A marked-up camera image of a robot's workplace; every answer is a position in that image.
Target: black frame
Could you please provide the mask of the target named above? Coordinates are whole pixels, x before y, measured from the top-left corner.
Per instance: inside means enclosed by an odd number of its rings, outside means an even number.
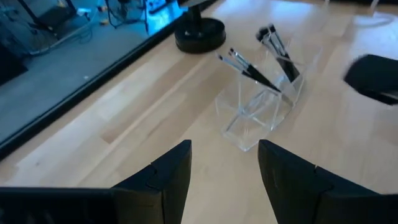
[[[217,0],[209,0],[202,3],[200,5],[201,11],[208,8],[216,1]],[[57,105],[53,106],[51,109],[44,112],[36,119],[16,131],[13,135],[0,142],[0,161],[18,149],[18,147],[25,144],[28,140],[33,138],[36,134],[39,134],[43,129],[50,126],[50,124],[52,124],[55,120],[59,119],[66,112],[84,100],[87,96],[99,89],[106,82],[110,81],[110,79],[118,75],[122,70],[135,62],[139,57],[144,55],[150,49],[154,48],[157,44],[161,43],[173,33],[176,24],[181,22],[182,19],[182,16],[180,16],[178,19],[165,26],[162,30],[158,31],[158,33],[145,40],[141,45],[131,50],[128,54],[114,62],[108,68],[104,69],[90,82],[81,86],[75,92],[65,97]]]

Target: light wood surface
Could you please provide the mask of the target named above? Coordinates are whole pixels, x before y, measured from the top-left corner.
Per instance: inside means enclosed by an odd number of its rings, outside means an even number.
[[[364,7],[331,4],[320,13],[320,4],[225,0],[203,14],[226,24],[219,52],[259,49],[254,34],[270,22],[286,35],[305,30],[323,47],[318,72],[268,139],[372,190],[398,192],[398,108],[357,94],[341,79],[362,54],[398,58],[398,8],[369,15]],[[214,99],[233,71],[214,53],[179,52],[174,41],[163,41],[3,160],[0,183],[110,187],[192,139],[183,223],[276,223],[257,149],[240,151],[215,125]]]

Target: clear acrylic holder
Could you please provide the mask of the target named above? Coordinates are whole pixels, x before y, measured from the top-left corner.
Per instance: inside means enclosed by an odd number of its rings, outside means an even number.
[[[216,97],[222,135],[243,151],[250,150],[260,139],[264,139],[295,107],[305,77],[316,64],[320,53],[320,47],[297,40],[291,40],[285,46],[290,60],[273,56],[265,47],[261,52],[242,52],[280,92],[237,73],[232,83]],[[300,75],[290,82],[277,59],[293,63]]]

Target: black object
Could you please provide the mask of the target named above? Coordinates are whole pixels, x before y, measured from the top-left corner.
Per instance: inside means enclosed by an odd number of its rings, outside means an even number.
[[[67,6],[54,6],[39,17],[34,14],[24,0],[18,0],[18,2],[32,18],[34,24],[29,24],[32,28],[49,31],[54,36],[57,36],[58,27],[76,16],[76,8],[71,0],[65,0]]]
[[[111,189],[1,187],[0,221],[179,224],[191,159],[191,140],[185,140]]]
[[[350,66],[344,81],[364,96],[398,104],[398,60],[365,55]]]
[[[0,43],[0,85],[27,71],[22,62]]]
[[[300,72],[297,70],[294,64],[289,61],[291,60],[290,56],[285,50],[282,39],[279,37],[279,34],[277,33],[273,24],[269,24],[267,27],[261,27],[256,33],[256,39],[264,44],[267,48],[272,48],[270,50],[280,56],[277,57],[276,60],[290,82],[293,82],[300,75]]]
[[[398,223],[398,195],[375,193],[267,140],[258,159],[279,224]]]
[[[205,10],[211,6],[216,0],[209,0],[201,4],[200,10]],[[150,49],[161,43],[169,35],[173,34],[174,28],[178,22],[182,20],[181,17],[172,21],[170,24],[163,27],[161,30],[156,32],[154,35],[147,38],[136,48],[129,51],[125,56],[121,57],[118,61],[114,62],[109,67],[105,68],[102,72],[93,77],[90,81],[86,82],[85,85],[79,89],[70,93],[54,107],[44,112],[37,119],[34,119],[29,124],[21,127],[18,131],[5,139],[0,140],[0,160],[4,159],[10,153],[18,149],[21,145],[27,142],[29,139],[40,133],[41,130],[52,124],[55,120],[59,119],[62,115],[72,109],[74,106],[79,104],[87,96],[96,91],[99,87],[104,85],[110,79],[118,75],[126,67],[130,66],[139,57],[144,55]]]
[[[217,49],[225,42],[225,26],[217,20],[202,18],[199,4],[206,0],[178,0],[180,7],[188,6],[185,21],[175,28],[175,43],[182,52],[200,54]]]

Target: black brush handle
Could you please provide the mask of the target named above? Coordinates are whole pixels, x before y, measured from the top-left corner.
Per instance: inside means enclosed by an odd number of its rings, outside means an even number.
[[[259,72],[256,68],[254,68],[252,65],[248,66],[247,71],[248,71],[248,74],[250,74],[252,79],[254,79],[255,81],[257,81],[265,86],[268,86],[269,88],[280,93],[280,90],[274,84],[272,84],[264,75],[262,75],[261,72]]]
[[[269,33],[269,28],[268,27],[261,27],[259,31],[256,33],[256,39],[259,42],[262,42],[262,39],[264,38],[265,35]]]
[[[285,54],[284,57],[290,59],[288,54]],[[293,82],[300,75],[300,72],[297,70],[296,66],[294,66],[292,62],[288,62],[283,58],[277,58],[276,60],[282,67],[290,82]]]

